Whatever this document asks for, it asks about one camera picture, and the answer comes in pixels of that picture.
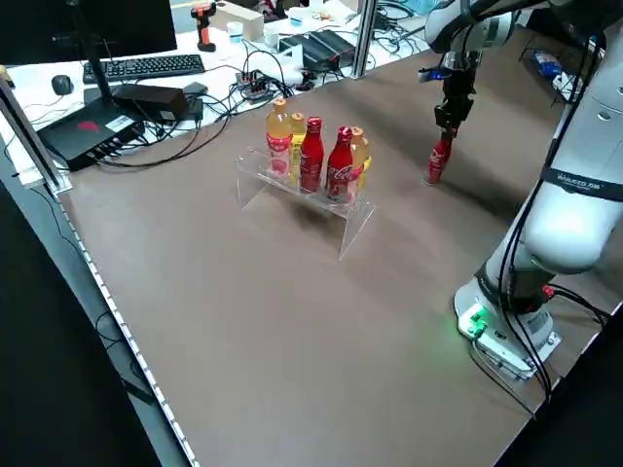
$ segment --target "metal pole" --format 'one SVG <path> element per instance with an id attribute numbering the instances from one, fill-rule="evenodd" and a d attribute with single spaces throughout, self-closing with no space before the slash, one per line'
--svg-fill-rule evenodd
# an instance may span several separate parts
<path id="1" fill-rule="evenodd" d="M 366 73 L 368 63 L 368 51 L 372 41 L 374 20 L 377 16 L 377 6 L 379 0 L 360 0 L 363 1 L 361 8 L 361 22 L 359 23 L 359 36 L 357 46 L 354 50 L 354 61 L 352 62 L 352 73 L 350 76 L 357 80 Z"/>
<path id="2" fill-rule="evenodd" d="M 71 188 L 69 180 L 63 176 L 55 166 L 48 150 L 39 139 L 39 135 L 19 107 L 7 82 L 0 78 L 0 112 L 21 141 L 28 156 L 43 176 L 53 193 L 60 193 Z"/>

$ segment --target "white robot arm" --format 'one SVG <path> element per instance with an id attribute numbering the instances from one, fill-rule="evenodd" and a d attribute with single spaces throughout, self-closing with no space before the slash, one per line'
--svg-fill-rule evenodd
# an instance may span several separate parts
<path id="1" fill-rule="evenodd" d="M 470 53 L 506 42 L 512 11 L 526 6 L 444 2 L 426 22 L 426 41 L 438 53 L 458 55 L 451 69 L 464 73 L 477 66 L 467 59 Z M 556 274 L 591 269 L 623 215 L 623 2 L 550 0 L 549 7 L 585 37 L 611 25 L 615 34 L 583 98 L 563 115 L 553 159 L 510 231 L 455 295 L 461 333 L 520 378 L 532 376 L 535 362 L 560 342 L 541 306 L 543 287 Z"/>

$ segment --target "orange juice bottle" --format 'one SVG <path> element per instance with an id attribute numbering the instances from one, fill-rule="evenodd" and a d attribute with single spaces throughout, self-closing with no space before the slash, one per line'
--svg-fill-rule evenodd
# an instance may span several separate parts
<path id="1" fill-rule="evenodd" d="M 348 200 L 353 202 L 359 193 L 359 177 L 363 173 L 363 164 L 366 160 L 366 153 L 363 145 L 363 129 L 359 126 L 352 126 L 352 139 L 350 140 L 350 151 L 352 152 L 352 172 L 348 182 Z"/>
<path id="2" fill-rule="evenodd" d="M 359 175 L 359 180 L 357 181 L 357 192 L 361 193 L 363 191 L 363 186 L 366 182 L 366 176 L 368 174 L 368 169 L 370 168 L 370 163 L 372 162 L 372 156 L 370 155 L 370 147 L 368 143 L 368 138 L 362 138 L 361 144 L 361 157 L 363 159 L 363 168 L 361 170 L 361 174 Z"/>
<path id="3" fill-rule="evenodd" d="M 367 155 L 363 147 L 363 129 L 359 126 L 352 126 L 352 139 L 350 140 L 350 150 L 352 151 L 352 169 L 360 168 L 366 162 Z"/>
<path id="4" fill-rule="evenodd" d="M 292 142 L 290 143 L 290 185 L 298 187 L 301 175 L 301 147 L 305 139 L 306 125 L 303 114 L 296 113 L 290 116 L 292 127 Z"/>
<path id="5" fill-rule="evenodd" d="M 273 111 L 266 118 L 266 141 L 269 147 L 269 171 L 287 175 L 290 166 L 292 128 L 285 109 L 285 99 L 273 102 Z"/>

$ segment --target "white label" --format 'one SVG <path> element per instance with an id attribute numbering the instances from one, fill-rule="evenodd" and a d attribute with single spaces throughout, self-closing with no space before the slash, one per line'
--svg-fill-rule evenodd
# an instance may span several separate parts
<path id="1" fill-rule="evenodd" d="M 160 116 L 163 118 L 163 120 L 176 120 L 173 113 L 169 112 L 168 110 L 161 110 Z"/>
<path id="2" fill-rule="evenodd" d="M 106 127 L 110 129 L 111 131 L 115 131 L 117 133 L 121 131 L 122 129 L 126 129 L 128 126 L 132 125 L 133 123 L 134 123 L 133 119 L 131 119 L 130 117 L 126 117 L 125 115 L 122 115 L 120 117 L 117 117 L 112 122 L 110 122 Z"/>

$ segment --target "brown table surface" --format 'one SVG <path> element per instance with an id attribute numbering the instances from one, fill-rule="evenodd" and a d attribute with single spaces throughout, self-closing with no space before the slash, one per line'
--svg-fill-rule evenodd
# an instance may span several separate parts
<path id="1" fill-rule="evenodd" d="M 377 210 L 342 261 L 339 220 L 277 190 L 240 210 L 234 161 L 263 144 L 266 109 L 184 161 L 74 175 L 62 202 L 202 465 L 488 465 L 512 441 L 528 416 L 471 362 L 451 299 L 501 240 L 562 110 L 517 61 L 527 40 L 486 54 L 436 188 L 421 172 L 442 93 L 417 79 L 438 56 L 289 99 L 324 118 L 327 150 L 343 124 L 371 141 Z M 613 309 L 622 244 L 615 233 L 596 269 L 560 283 Z M 548 364 L 565 374 L 597 328 L 576 306 L 551 309 L 564 339 Z M 520 390 L 541 399 L 534 380 Z"/>

